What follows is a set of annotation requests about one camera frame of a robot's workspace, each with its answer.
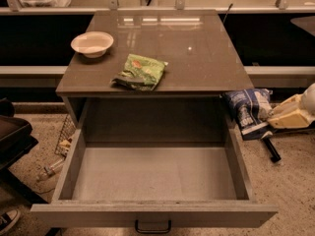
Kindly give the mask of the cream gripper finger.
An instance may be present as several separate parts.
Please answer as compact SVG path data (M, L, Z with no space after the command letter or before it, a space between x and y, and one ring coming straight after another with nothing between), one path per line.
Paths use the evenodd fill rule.
M277 105L274 108L274 114L288 114L291 113L297 109L299 109L301 106L301 95L300 94L295 94L291 96L290 98L286 99L279 105Z
M301 110L274 115L268 119L268 123L276 129L307 128L314 121L314 115Z

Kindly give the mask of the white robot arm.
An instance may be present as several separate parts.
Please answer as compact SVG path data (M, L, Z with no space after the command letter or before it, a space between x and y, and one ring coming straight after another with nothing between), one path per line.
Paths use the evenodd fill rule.
M306 128L315 121L315 83L273 109L268 123L275 129Z

